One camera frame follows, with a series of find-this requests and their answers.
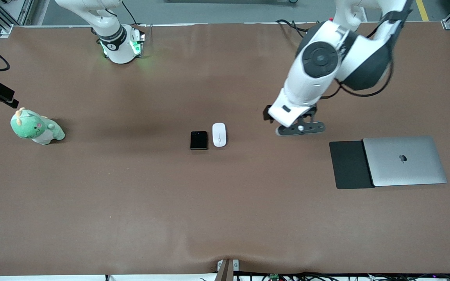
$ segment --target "plush toy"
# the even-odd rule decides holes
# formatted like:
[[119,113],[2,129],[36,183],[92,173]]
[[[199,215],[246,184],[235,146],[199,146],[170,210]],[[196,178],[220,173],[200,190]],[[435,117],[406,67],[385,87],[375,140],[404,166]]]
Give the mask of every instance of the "plush toy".
[[15,112],[10,121],[13,131],[22,139],[32,139],[38,144],[49,144],[52,139],[64,139],[66,134],[57,122],[25,107]]

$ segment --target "brown mat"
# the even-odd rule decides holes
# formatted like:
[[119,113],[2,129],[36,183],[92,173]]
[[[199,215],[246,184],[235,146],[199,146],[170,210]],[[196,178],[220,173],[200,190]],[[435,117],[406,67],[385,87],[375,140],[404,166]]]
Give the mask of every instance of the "brown mat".
[[[211,272],[224,257],[450,272],[450,32],[408,23],[386,91],[321,101],[325,133],[281,138],[261,112],[299,41],[285,25],[156,27],[146,57],[119,66],[89,28],[14,28],[0,81],[67,136],[19,139],[0,103],[0,275]],[[215,122],[227,146],[191,152]],[[432,135],[449,183],[336,189],[330,141],[396,135]]]

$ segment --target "white mouse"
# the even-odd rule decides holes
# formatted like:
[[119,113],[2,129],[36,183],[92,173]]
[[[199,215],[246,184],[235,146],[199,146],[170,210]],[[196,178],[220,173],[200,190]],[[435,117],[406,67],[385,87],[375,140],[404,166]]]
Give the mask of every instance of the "white mouse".
[[227,130],[225,130],[225,124],[213,124],[213,144],[218,148],[221,148],[227,144]]

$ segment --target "silver laptop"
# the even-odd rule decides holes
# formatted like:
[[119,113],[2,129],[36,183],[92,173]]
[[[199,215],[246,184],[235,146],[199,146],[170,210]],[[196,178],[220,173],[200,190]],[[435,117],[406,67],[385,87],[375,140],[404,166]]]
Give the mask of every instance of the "silver laptop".
[[447,183],[432,137],[377,137],[363,141],[374,186]]

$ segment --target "black phone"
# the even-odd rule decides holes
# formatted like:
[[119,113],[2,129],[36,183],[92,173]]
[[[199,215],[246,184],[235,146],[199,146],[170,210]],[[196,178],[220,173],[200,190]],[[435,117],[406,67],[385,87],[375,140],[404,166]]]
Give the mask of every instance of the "black phone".
[[207,149],[207,132],[206,131],[194,131],[191,132],[191,150],[206,150]]

